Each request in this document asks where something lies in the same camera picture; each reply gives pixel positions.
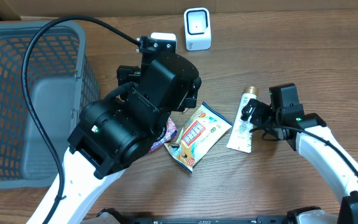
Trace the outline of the purple red snack pouch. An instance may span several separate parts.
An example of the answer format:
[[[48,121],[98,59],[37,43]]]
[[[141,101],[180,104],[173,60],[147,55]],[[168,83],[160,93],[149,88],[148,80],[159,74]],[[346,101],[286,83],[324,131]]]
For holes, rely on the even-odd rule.
[[[153,153],[157,149],[160,149],[165,143],[170,142],[172,139],[175,138],[177,134],[177,127],[171,118],[167,121],[167,131],[163,138],[158,140],[157,142],[153,143],[152,147],[149,150],[149,153]]]

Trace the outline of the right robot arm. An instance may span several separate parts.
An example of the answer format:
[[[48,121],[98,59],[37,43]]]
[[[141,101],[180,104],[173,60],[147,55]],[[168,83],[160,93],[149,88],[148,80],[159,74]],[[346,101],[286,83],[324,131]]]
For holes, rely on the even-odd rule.
[[[358,163],[336,141],[326,122],[316,113],[306,114],[295,84],[269,89],[270,104],[251,99],[242,107],[241,119],[262,130],[271,141],[286,141],[309,161],[330,186],[340,204],[337,215],[316,206],[302,207],[280,217],[280,223],[358,223]]]

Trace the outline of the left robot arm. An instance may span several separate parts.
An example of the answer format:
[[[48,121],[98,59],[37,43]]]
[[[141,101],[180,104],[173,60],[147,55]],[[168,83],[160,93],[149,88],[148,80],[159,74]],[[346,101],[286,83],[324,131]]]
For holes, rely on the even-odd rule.
[[[162,52],[154,58],[126,99],[89,103],[68,137],[63,175],[58,175],[29,223],[80,223],[99,196],[165,134],[173,111],[193,108],[186,97],[201,85],[186,58]]]

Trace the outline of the yellow snack bag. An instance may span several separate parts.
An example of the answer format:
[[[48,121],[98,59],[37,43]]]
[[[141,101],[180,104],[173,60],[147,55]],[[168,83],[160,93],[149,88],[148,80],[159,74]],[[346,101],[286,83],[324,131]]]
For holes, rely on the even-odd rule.
[[[175,142],[165,143],[170,156],[189,173],[232,127],[232,123],[205,102],[191,115]]]

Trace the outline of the white tube with gold cap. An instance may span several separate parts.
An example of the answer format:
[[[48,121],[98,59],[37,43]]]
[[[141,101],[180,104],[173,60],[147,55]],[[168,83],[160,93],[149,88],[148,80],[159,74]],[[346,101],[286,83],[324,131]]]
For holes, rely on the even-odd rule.
[[[242,109],[248,104],[250,99],[256,99],[259,94],[258,88],[246,86],[242,92],[241,100],[237,110],[236,118],[232,127],[231,135],[226,144],[228,149],[233,149],[245,153],[251,153],[252,133],[249,131],[254,127],[247,119],[241,119]]]

